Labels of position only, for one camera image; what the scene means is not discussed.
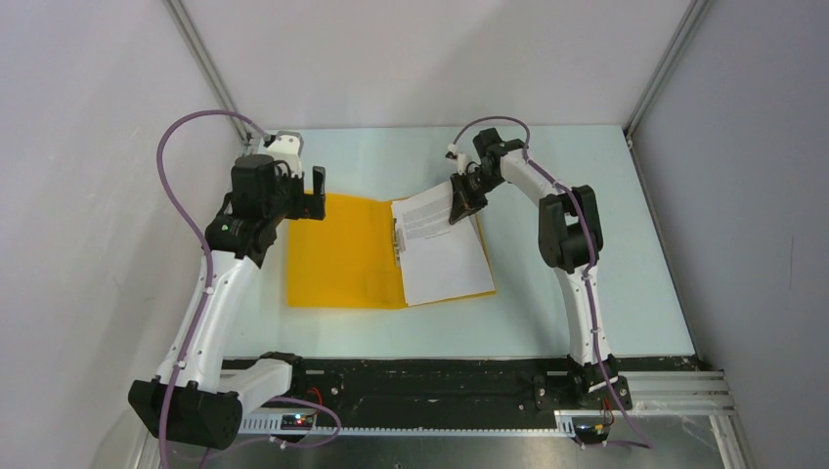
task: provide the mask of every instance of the document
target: document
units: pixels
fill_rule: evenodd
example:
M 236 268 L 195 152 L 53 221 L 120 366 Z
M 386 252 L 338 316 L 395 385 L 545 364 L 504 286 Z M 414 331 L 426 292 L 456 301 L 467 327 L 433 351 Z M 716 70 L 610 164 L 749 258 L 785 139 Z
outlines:
M 449 182 L 391 204 L 409 306 L 495 290 L 475 217 L 450 225 L 451 208 Z

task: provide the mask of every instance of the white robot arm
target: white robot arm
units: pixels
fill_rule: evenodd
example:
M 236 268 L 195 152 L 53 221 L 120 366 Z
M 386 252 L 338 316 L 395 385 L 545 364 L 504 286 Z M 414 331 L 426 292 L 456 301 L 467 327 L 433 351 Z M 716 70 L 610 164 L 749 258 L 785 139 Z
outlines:
M 531 163 L 520 140 L 504 142 L 498 131 L 488 129 L 481 131 L 473 144 L 480 164 L 459 153 L 455 145 L 450 145 L 447 153 L 447 157 L 458 165 L 458 172 L 451 178 L 450 223 L 481 210 L 487 204 L 485 194 L 504 181 L 524 192 L 539 207 L 539 249 L 546 263 L 554 269 L 564 296 L 570 329 L 571 373 L 579 380 L 583 393 L 592 393 L 606 386 L 597 369 L 597 364 L 604 362 L 611 374 L 610 382 L 615 383 L 618 380 L 615 359 L 610 353 L 598 305 L 597 266 L 589 266 L 589 250 L 580 225 L 568 226 L 565 221 L 565 214 L 577 215 L 572 200 L 559 185 L 542 174 L 541 168 L 534 167 L 537 163 Z M 586 217 L 597 259 L 603 239 L 594 193 L 588 186 L 573 188 L 572 192 Z M 595 323 L 591 317 L 586 279 L 592 286 Z
M 292 363 L 298 360 L 291 354 L 266 354 L 233 377 L 221 377 L 228 331 L 241 297 L 277 237 L 277 225 L 285 218 L 322 220 L 326 215 L 324 168 L 313 168 L 314 191 L 304 191 L 299 161 L 302 137 L 280 132 L 267 144 L 265 154 L 237 159 L 231 171 L 233 189 L 204 231 L 213 279 L 193 336 L 186 340 L 204 293 L 204 258 L 190 306 L 155 378 L 136 380 L 130 388 L 129 403 L 154 436 L 158 435 L 162 400 L 169 386 L 174 388 L 167 438 L 218 449 L 231 444 L 243 417 L 290 389 Z M 179 360 L 185 343 L 185 358 Z M 171 383 L 174 367 L 179 372 L 176 382 Z

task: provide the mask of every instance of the work surface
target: work surface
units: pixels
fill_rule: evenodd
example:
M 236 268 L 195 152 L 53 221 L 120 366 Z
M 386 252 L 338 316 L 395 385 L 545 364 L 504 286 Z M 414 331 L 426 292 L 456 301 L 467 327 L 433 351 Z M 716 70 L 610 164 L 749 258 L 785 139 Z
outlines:
M 474 155 L 467 131 L 460 149 Z M 306 171 L 327 170 L 327 191 L 379 200 L 406 197 L 449 179 L 445 158 L 458 128 L 301 131 Z M 500 127 L 505 140 L 524 138 Z M 554 176 L 596 192 L 604 248 L 598 298 L 617 356 L 694 353 L 644 195 L 618 126 L 531 127 L 531 156 Z M 304 357 L 548 357 L 568 353 L 561 291 L 538 250 L 538 209 L 517 188 L 492 191 L 480 212 L 498 293 L 404 310 L 290 308 L 284 295 L 287 226 L 268 251 L 226 349 Z

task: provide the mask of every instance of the open folder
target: open folder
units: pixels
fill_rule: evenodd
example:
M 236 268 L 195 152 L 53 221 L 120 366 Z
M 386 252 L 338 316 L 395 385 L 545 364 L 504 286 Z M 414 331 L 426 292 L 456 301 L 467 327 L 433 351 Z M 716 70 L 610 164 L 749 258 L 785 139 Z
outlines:
M 288 225 L 287 304 L 400 309 L 495 293 L 475 217 L 449 225 L 452 188 L 377 201 L 331 194 Z

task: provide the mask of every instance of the gray wall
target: gray wall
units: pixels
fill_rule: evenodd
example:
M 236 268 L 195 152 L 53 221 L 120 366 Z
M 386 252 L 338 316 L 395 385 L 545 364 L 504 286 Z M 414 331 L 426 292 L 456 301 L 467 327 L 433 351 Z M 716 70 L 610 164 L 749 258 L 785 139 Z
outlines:
M 716 3 L 634 144 L 761 467 L 829 453 L 829 3 Z
M 104 438 L 118 467 L 141 429 L 128 387 L 163 358 L 200 256 L 155 146 L 215 100 L 158 0 L 7 1 L 0 44 L 0 467 L 89 467 Z M 170 142 L 201 226 L 238 150 L 223 118 Z
M 271 128 L 622 124 L 689 0 L 189 1 Z

